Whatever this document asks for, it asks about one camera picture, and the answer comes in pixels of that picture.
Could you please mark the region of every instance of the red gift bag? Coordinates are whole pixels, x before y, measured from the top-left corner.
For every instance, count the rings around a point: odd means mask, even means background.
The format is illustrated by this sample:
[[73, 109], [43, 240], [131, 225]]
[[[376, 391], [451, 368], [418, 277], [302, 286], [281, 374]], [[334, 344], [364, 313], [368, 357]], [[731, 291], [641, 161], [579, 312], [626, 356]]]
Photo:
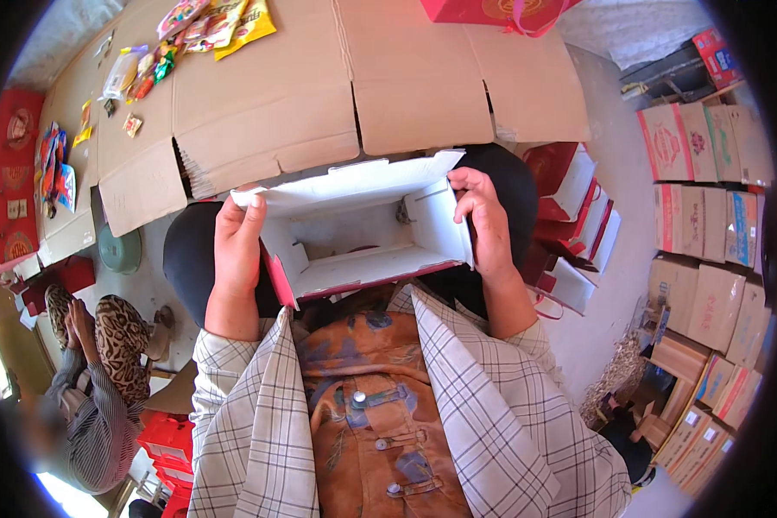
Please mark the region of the red gift bag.
[[508, 26], [537, 38], [581, 0], [420, 0], [433, 22]]

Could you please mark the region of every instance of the cardboard box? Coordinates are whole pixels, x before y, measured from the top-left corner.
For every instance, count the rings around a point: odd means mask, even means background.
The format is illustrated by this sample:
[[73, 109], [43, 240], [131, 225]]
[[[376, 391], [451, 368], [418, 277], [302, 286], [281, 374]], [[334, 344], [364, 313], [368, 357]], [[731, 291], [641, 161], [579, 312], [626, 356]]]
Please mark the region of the cardboard box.
[[680, 104], [679, 113], [682, 115], [691, 163], [694, 166], [694, 181], [718, 181], [705, 106], [702, 103]]
[[724, 263], [728, 221], [725, 189], [682, 186], [681, 191], [681, 253]]
[[697, 440], [685, 459], [673, 470], [670, 479], [678, 486], [686, 484], [728, 439], [722, 425], [711, 421], [700, 430]]
[[696, 385], [711, 351], [674, 332], [665, 332], [653, 347], [651, 362], [669, 374]]
[[728, 107], [731, 127], [736, 140], [736, 154], [740, 159], [742, 183], [768, 186], [774, 180], [771, 146], [760, 117], [747, 106]]
[[714, 161], [717, 164], [719, 181], [742, 181], [740, 158], [736, 150], [734, 130], [731, 126], [730, 106], [706, 106], [705, 115], [711, 131], [711, 144], [714, 147]]
[[756, 370], [736, 366], [722, 397], [714, 406], [714, 415], [738, 429], [746, 419], [761, 381], [762, 375]]
[[694, 386], [696, 384], [692, 384], [685, 379], [676, 379], [676, 384], [670, 391], [670, 396], [668, 396], [668, 402], [659, 416], [668, 426], [673, 427], [676, 425], [680, 415], [682, 415], [685, 407], [691, 401], [691, 395], [694, 394]]
[[668, 438], [671, 425], [651, 414], [641, 420], [638, 428], [653, 450], [656, 451], [662, 448], [664, 440]]
[[[261, 192], [268, 215], [261, 239], [283, 305], [473, 264], [469, 227], [446, 173], [463, 150], [389, 163], [332, 167], [328, 174], [271, 189], [232, 191], [240, 206]], [[397, 214], [404, 209], [407, 222]]]
[[736, 326], [746, 278], [701, 264], [688, 338], [723, 354]]
[[663, 252], [681, 254], [683, 250], [682, 189], [681, 185], [670, 183], [653, 186], [654, 243]]
[[771, 310], [766, 307], [766, 291], [758, 284], [746, 283], [734, 334], [725, 354], [726, 360], [753, 370], [770, 316]]
[[702, 492], [705, 485], [717, 472], [719, 465], [725, 460], [726, 453], [731, 450], [733, 445], [734, 439], [731, 436], [724, 441], [721, 441], [705, 464], [701, 466], [692, 477], [689, 477], [687, 482], [684, 482], [682, 490], [694, 497]]
[[596, 163], [580, 142], [553, 142], [521, 157], [535, 178], [539, 220], [575, 221], [590, 188]]
[[754, 268], [756, 264], [756, 195], [728, 192], [725, 260]]
[[694, 164], [679, 105], [655, 106], [636, 115], [642, 126], [653, 180], [694, 181]]
[[691, 259], [666, 259], [660, 255], [651, 263], [648, 298], [655, 311], [670, 306], [668, 329], [688, 334], [698, 279], [699, 270]]
[[722, 399], [725, 387], [728, 385], [728, 380], [733, 373], [733, 363], [719, 355], [713, 355], [705, 376], [699, 382], [697, 401], [701, 401], [713, 409], [719, 400]]
[[685, 414], [684, 419], [679, 421], [673, 435], [657, 454], [656, 463], [672, 474], [679, 467], [682, 459], [694, 447], [700, 431], [705, 430], [710, 422], [710, 415], [705, 414], [696, 405], [692, 406]]

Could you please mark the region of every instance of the black pants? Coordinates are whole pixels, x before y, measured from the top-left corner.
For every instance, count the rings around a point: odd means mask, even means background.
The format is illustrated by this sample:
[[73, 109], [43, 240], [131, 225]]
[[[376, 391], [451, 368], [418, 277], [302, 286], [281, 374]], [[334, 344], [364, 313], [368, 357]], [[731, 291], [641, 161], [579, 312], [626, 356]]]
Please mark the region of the black pants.
[[[509, 240], [516, 266], [524, 261], [538, 216], [538, 193], [532, 173], [516, 155], [498, 144], [464, 146], [466, 155], [456, 167], [472, 167], [489, 175], [509, 219]], [[215, 281], [213, 243], [215, 219], [222, 204], [189, 205], [170, 225], [164, 241], [164, 275], [176, 289], [196, 324], [205, 325], [205, 311]], [[273, 317], [281, 305], [273, 292], [264, 262], [256, 289], [259, 316]], [[423, 275], [420, 280], [447, 302], [461, 304], [487, 318], [480, 275], [466, 264]]]

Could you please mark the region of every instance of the white cardboard box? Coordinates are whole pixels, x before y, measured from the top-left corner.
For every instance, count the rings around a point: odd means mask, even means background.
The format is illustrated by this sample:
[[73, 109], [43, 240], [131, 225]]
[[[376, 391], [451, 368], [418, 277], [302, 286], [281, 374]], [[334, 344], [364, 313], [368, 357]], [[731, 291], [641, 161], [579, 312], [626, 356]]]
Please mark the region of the white cardboard box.
[[279, 302], [298, 309], [302, 298], [474, 267], [469, 226], [453, 220], [457, 201], [446, 179], [464, 153], [363, 161], [271, 189], [233, 190], [239, 206], [254, 193], [268, 202], [261, 238]]

